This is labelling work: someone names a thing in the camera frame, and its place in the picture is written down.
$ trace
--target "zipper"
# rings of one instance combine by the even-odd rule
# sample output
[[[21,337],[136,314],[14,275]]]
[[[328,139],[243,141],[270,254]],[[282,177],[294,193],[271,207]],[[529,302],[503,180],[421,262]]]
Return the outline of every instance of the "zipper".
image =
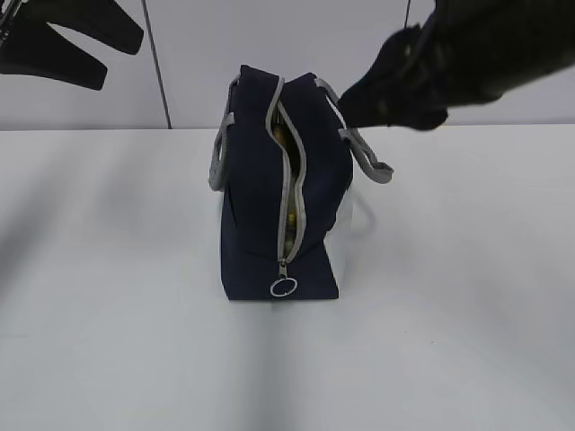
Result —
[[[301,248],[302,242],[305,235],[305,202],[303,194],[303,186],[305,181],[305,176],[307,172],[307,160],[305,157],[304,144],[301,137],[297,133],[294,124],[288,116],[283,104],[279,101],[279,96],[281,95],[281,89],[283,86],[283,79],[278,82],[278,88],[272,99],[270,109],[268,111],[268,116],[266,118],[266,128],[270,137],[280,148],[283,154],[283,169],[284,169],[284,181],[281,196],[280,214],[279,214],[279,226],[278,226],[278,264],[279,264],[279,278],[270,287],[270,293],[272,296],[277,298],[282,298],[293,294],[297,290],[297,280],[288,276],[288,264],[291,263],[297,256],[299,249]],[[297,173],[297,178],[292,184],[292,163],[289,159],[289,153],[286,144],[279,142],[279,140],[274,136],[272,132],[272,122],[276,125],[281,125],[285,127],[293,138],[296,144],[297,157],[299,160],[299,172]],[[286,241],[288,236],[288,224],[290,223],[290,213],[289,213],[289,203],[292,187],[293,199],[295,204],[295,219],[296,219],[296,235],[294,238],[293,246],[286,247]],[[276,287],[283,283],[290,283],[291,287],[285,289],[284,293],[277,293]]]

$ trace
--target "zipper pull ring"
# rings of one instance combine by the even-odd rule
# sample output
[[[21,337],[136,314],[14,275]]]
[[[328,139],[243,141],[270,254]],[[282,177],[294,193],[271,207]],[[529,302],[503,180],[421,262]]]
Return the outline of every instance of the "zipper pull ring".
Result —
[[[285,298],[297,290],[297,280],[288,277],[288,262],[285,259],[279,261],[279,278],[270,286],[270,294],[274,298]]]

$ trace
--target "navy blue bag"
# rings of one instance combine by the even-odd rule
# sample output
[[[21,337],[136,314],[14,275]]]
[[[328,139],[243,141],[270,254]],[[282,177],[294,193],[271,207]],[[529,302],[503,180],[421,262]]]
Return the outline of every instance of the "navy blue bag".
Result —
[[[209,175],[224,192],[221,278],[230,300],[339,297],[351,155],[378,183],[394,171],[343,126],[337,100],[313,74],[285,83],[242,66],[231,83]]]

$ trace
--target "table surface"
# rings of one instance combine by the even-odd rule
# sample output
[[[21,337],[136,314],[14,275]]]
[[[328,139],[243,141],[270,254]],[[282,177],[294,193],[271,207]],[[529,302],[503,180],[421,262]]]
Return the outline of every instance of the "table surface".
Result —
[[[0,133],[0,429],[572,430],[575,126],[380,129],[341,299],[229,303],[213,130]]]

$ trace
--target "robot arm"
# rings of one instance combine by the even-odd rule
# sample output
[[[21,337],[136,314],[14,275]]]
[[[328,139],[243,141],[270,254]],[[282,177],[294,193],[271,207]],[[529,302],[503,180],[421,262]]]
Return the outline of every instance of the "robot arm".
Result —
[[[79,31],[136,54],[144,31],[113,0],[0,0],[0,74],[36,75],[94,90],[108,69],[52,30]]]
[[[455,106],[496,101],[575,64],[573,0],[437,0],[394,34],[340,100],[351,127],[431,130]]]

